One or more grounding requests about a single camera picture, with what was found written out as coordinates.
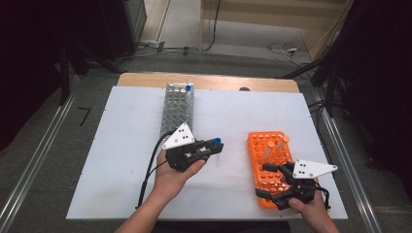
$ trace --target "hand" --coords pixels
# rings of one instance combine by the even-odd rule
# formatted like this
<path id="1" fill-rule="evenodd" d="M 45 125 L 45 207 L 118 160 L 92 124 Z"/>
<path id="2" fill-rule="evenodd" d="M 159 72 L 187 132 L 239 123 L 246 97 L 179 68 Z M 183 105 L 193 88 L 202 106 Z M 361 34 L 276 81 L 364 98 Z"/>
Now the hand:
<path id="1" fill-rule="evenodd" d="M 316 232 L 339 232 L 326 211 L 321 191 L 316 190 L 314 199 L 308 204 L 304 204 L 296 198 L 291 198 L 289 205 L 297 213 L 300 213 L 305 223 Z"/>
<path id="2" fill-rule="evenodd" d="M 157 165 L 166 161 L 166 151 L 157 156 Z M 186 181 L 204 165 L 204 160 L 196 161 L 184 172 L 170 168 L 169 164 L 160 165 L 155 170 L 154 189 L 146 201 L 116 231 L 117 233 L 151 232 L 163 208 L 182 190 Z"/>
<path id="3" fill-rule="evenodd" d="M 157 165 L 166 161 L 166 151 L 162 150 L 157 156 Z M 159 166 L 155 170 L 154 189 L 150 196 L 155 196 L 157 200 L 162 200 L 165 204 L 175 198 L 182 190 L 186 181 L 197 174 L 206 164 L 202 159 L 193 163 L 184 173 L 170 168 L 169 164 Z"/>

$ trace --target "black object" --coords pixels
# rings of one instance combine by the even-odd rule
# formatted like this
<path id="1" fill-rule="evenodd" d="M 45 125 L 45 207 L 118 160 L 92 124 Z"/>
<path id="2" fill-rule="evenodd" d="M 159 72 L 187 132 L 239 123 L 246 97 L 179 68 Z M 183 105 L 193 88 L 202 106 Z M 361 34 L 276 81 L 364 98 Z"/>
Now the black object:
<path id="1" fill-rule="evenodd" d="M 58 40 L 42 11 L 37 1 L 0 1 L 0 150 L 60 86 Z"/>
<path id="2" fill-rule="evenodd" d="M 366 3 L 371 1 L 369 0 L 366 3 L 365 2 L 366 1 L 354 0 L 342 29 L 339 31 L 339 35 L 333 44 L 323 52 L 322 57 L 282 77 L 282 79 L 293 79 L 305 72 L 318 68 L 311 78 L 311 84 L 313 86 L 321 86 L 327 80 L 326 101 L 324 106 L 330 117 L 333 117 L 332 101 L 341 64 L 340 53 L 346 49 L 348 45 L 348 37 L 351 35 L 361 13 L 365 11 Z"/>
<path id="3" fill-rule="evenodd" d="M 154 225 L 154 233 L 180 232 L 180 233 L 246 233 L 246 232 L 276 232 L 291 233 L 291 227 L 286 220 L 159 220 Z"/>
<path id="4" fill-rule="evenodd" d="M 373 1 L 364 6 L 339 53 L 341 79 L 350 84 L 342 102 L 375 167 L 401 178 L 410 198 L 411 24 L 411 4 Z"/>
<path id="5" fill-rule="evenodd" d="M 152 165 L 155 160 L 155 153 L 157 152 L 158 146 L 169 135 L 172 135 L 174 131 L 168 131 L 161 135 L 158 139 L 156 145 L 154 146 L 154 151 L 152 153 L 151 160 L 149 162 L 148 170 L 146 172 L 145 180 L 142 183 L 142 188 L 140 189 L 139 202 L 137 203 L 136 209 L 139 208 L 143 203 L 143 198 L 145 196 L 146 186 L 148 185 L 149 176 L 158 167 L 163 165 L 166 161 L 169 162 L 171 168 L 179 171 L 185 172 L 187 168 L 199 159 L 204 159 L 207 161 L 210 155 L 222 152 L 223 144 L 221 139 L 216 138 L 209 141 L 195 141 L 192 144 L 185 145 L 182 147 L 177 147 L 174 149 L 169 149 L 166 151 L 166 161 L 157 165 L 157 167 L 152 169 Z"/>
<path id="6" fill-rule="evenodd" d="M 100 65 L 110 71 L 122 74 L 127 71 L 118 69 L 106 59 L 95 54 L 93 51 L 85 48 L 70 39 L 68 35 L 60 35 L 60 79 L 61 79 L 61 100 L 60 105 L 63 105 L 70 95 L 70 79 L 69 79 L 69 61 L 73 66 L 76 74 L 87 75 L 88 65 L 85 62 L 85 57 L 91 58 Z"/>
<path id="7" fill-rule="evenodd" d="M 270 191 L 255 188 L 257 197 L 271 200 L 280 211 L 290 207 L 288 202 L 291 198 L 297 198 L 303 203 L 309 203 L 314 199 L 316 190 L 321 190 L 326 193 L 325 206 L 327 209 L 329 208 L 328 191 L 322 187 L 316 186 L 316 182 L 313 179 L 294 179 L 292 174 L 294 164 L 289 161 L 283 165 L 263 163 L 262 168 L 269 172 L 280 171 L 285 176 L 286 183 L 290 185 L 288 190 L 273 195 Z"/>
<path id="8" fill-rule="evenodd" d="M 170 167 L 179 172 L 185 172 L 187 168 L 203 159 L 207 161 L 212 154 L 220 153 L 224 144 L 219 138 L 208 141 L 195 141 L 192 144 L 166 150 L 166 159 Z"/>
<path id="9" fill-rule="evenodd" d="M 56 5 L 62 30 L 103 59 L 135 52 L 147 20 L 143 0 L 72 0 Z"/>

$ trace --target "white board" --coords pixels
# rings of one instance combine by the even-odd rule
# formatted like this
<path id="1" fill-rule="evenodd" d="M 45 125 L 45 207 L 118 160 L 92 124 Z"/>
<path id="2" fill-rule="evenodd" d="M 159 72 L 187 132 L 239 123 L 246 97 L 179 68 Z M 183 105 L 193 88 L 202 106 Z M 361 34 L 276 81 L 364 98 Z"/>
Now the white board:
<path id="1" fill-rule="evenodd" d="M 158 140 L 164 89 L 112 89 L 80 176 L 68 219 L 123 219 L 134 211 Z M 258 206 L 247 152 L 253 131 L 283 131 L 290 136 L 294 159 L 327 163 L 302 94 L 196 89 L 192 133 L 198 140 L 224 143 L 220 159 L 212 156 L 163 210 L 160 219 L 285 219 L 290 209 Z M 146 196 L 152 190 L 149 179 Z M 331 174 L 320 177 L 330 192 L 329 214 L 347 218 Z"/>

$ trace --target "table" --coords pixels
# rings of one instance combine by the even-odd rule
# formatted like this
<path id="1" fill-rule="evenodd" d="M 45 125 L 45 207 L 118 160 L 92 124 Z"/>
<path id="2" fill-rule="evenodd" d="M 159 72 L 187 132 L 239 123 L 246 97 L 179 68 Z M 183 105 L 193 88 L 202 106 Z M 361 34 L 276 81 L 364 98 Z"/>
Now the table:
<path id="1" fill-rule="evenodd" d="M 255 197 L 246 150 L 251 131 L 281 127 L 291 137 L 292 156 L 326 163 L 303 96 L 291 80 L 179 74 L 123 74 L 109 97 L 69 208 L 68 219 L 127 218 L 137 204 L 141 183 L 160 131 L 167 83 L 194 83 L 193 135 L 225 143 L 221 158 L 191 178 L 159 219 L 268 220 L 299 215 L 262 210 Z M 248 87 L 251 91 L 238 91 Z M 270 89 L 284 92 L 269 92 Z M 267 116 L 247 106 L 270 102 Z M 332 218 L 347 218 L 331 174 L 320 177 L 330 192 Z M 151 176 L 146 194 L 153 188 Z"/>
<path id="2" fill-rule="evenodd" d="M 224 0 L 218 20 L 294 27 L 315 60 L 345 21 L 353 0 Z M 201 0 L 199 48 L 202 49 L 203 20 L 215 19 L 218 0 Z"/>

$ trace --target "metal frame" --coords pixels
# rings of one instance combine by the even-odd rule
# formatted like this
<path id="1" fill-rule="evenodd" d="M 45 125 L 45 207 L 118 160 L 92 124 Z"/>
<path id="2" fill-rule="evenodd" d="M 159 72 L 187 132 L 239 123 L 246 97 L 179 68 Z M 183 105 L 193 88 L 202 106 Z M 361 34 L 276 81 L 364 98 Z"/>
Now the metal frame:
<path id="1" fill-rule="evenodd" d="M 317 101 L 325 99 L 322 92 L 318 88 L 314 88 L 314 95 Z M 352 190 L 355 201 L 357 202 L 360 215 L 363 218 L 363 223 L 366 226 L 369 233 L 383 232 L 379 221 L 375 215 L 372 205 L 369 202 L 366 191 L 363 188 L 361 179 L 352 164 L 351 157 L 349 156 L 345 144 L 340 136 L 338 128 L 336 126 L 334 118 L 330 118 L 326 112 L 323 112 L 323 118 L 326 124 L 327 131 L 336 149 L 339 161 L 342 165 L 342 169 L 347 176 L 349 187 Z"/>
<path id="2" fill-rule="evenodd" d="M 73 100 L 75 99 L 75 96 L 77 94 L 77 89 L 80 86 L 81 82 L 82 81 L 79 76 L 74 76 L 71 84 L 73 90 L 72 93 L 69 95 L 65 104 L 58 107 L 57 112 L 55 113 L 51 121 L 51 124 L 49 125 L 45 135 L 42 138 L 42 141 L 36 148 L 36 151 L 31 157 L 16 186 L 9 194 L 9 197 L 6 200 L 6 204 L 0 215 L 0 232 L 9 231 L 9 228 L 12 225 L 13 220 L 15 219 L 18 209 L 23 203 L 24 198 L 26 197 L 30 189 L 30 186 L 33 184 L 33 181 L 36 178 L 36 175 L 39 172 L 43 161 L 45 160 L 49 152 L 53 140 L 70 110 Z"/>

